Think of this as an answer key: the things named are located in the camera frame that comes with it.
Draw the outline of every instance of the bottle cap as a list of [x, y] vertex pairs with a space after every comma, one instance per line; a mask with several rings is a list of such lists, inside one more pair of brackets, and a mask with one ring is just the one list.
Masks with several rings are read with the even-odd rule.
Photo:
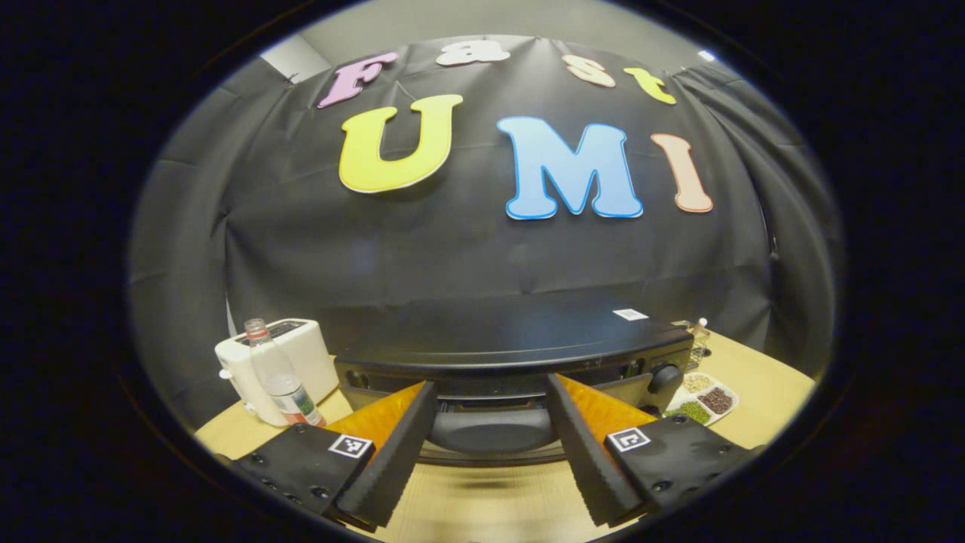
[[264, 319], [252, 319], [244, 324], [245, 333], [248, 339], [259, 339], [268, 335], [268, 328], [264, 325]]

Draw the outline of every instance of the blue letter m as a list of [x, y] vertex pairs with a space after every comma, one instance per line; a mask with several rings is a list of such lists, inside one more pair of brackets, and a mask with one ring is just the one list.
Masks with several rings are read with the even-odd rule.
[[596, 176], [593, 210], [602, 216], [640, 216], [644, 205], [633, 194], [623, 154], [626, 134], [607, 125], [587, 125], [573, 153], [546, 121], [508, 117], [496, 127], [509, 134], [516, 153], [516, 197], [506, 205], [512, 218], [547, 218], [557, 204], [546, 194], [549, 176], [570, 212], [580, 214]]

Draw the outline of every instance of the small bottle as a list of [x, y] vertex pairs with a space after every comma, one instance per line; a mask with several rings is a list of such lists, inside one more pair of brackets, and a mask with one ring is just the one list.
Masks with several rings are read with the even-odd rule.
[[251, 365], [264, 391], [278, 406], [289, 425], [304, 422], [324, 426], [325, 419], [315, 407], [288, 356], [271, 339], [263, 319], [244, 324], [251, 345]]

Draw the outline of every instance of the black backdrop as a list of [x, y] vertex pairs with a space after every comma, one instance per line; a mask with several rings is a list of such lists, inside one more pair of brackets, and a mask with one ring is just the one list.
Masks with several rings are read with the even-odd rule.
[[[961, 441], [948, 424], [958, 337], [948, 262], [957, 230], [941, 227], [953, 215], [935, 217], [959, 154], [954, 86], [941, 75], [953, 66], [959, 14], [953, 5], [675, 6], [783, 76], [780, 84], [747, 57], [738, 63], [795, 112], [828, 165], [849, 237], [851, 310], [840, 362], [812, 409], [742, 478], [750, 492], [729, 488], [646, 540], [952, 540], [960, 491], [951, 460]], [[218, 73], [301, 22], [275, 20], [277, 32], [230, 46], [295, 7], [32, 3], [10, 15], [3, 54], [17, 80], [5, 90], [16, 107], [5, 128], [18, 137], [5, 155], [16, 176], [5, 243], [19, 261], [9, 313], [27, 326], [8, 344], [5, 399], [16, 409], [5, 427], [9, 531], [21, 540], [310, 540], [287, 530], [284, 509], [245, 506], [223, 478], [220, 488], [206, 480], [212, 461], [139, 370], [123, 288], [126, 225], [157, 150]], [[648, 8], [706, 31], [666, 5]], [[215, 57], [211, 72], [196, 73]]]
[[[510, 58], [435, 63], [445, 45], [482, 38]], [[840, 220], [801, 135], [743, 77], [720, 63], [662, 72], [658, 48], [630, 60], [545, 38], [457, 37], [396, 52], [360, 95], [320, 110], [335, 69], [289, 88], [256, 59], [159, 155], [130, 241], [132, 317], [142, 360], [191, 426], [237, 400], [213, 355], [228, 335], [226, 293], [237, 329], [255, 316], [317, 319], [337, 353], [410, 300], [606, 287], [653, 318], [706, 317], [809, 375], [823, 369], [840, 309]], [[599, 62], [617, 86], [573, 76], [566, 54]], [[631, 67], [661, 77], [677, 104], [647, 95], [622, 72]], [[440, 94], [463, 103], [438, 171], [379, 194], [342, 185], [345, 120], [394, 106], [382, 155], [405, 157], [421, 122], [409, 104]], [[550, 218], [507, 216], [514, 155], [496, 123], [510, 116], [546, 120], [571, 149], [589, 124], [621, 129], [644, 214], [613, 219], [588, 205], [574, 215], [561, 202]], [[677, 208], [654, 133], [690, 143], [712, 211]]]

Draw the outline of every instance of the wooden table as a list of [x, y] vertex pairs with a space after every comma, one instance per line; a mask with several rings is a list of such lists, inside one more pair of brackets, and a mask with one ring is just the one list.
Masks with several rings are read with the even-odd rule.
[[[698, 371], [739, 396], [737, 407], [711, 428], [746, 448], [769, 443], [807, 400], [814, 381], [713, 332], [706, 347], [711, 356]], [[337, 390], [318, 408], [328, 421], [352, 412]], [[237, 459], [282, 430], [249, 414], [239, 401], [195, 437], [212, 452]], [[582, 543], [633, 522], [594, 526], [567, 462], [511, 468], [416, 464], [392, 520], [374, 537], [389, 543]]]

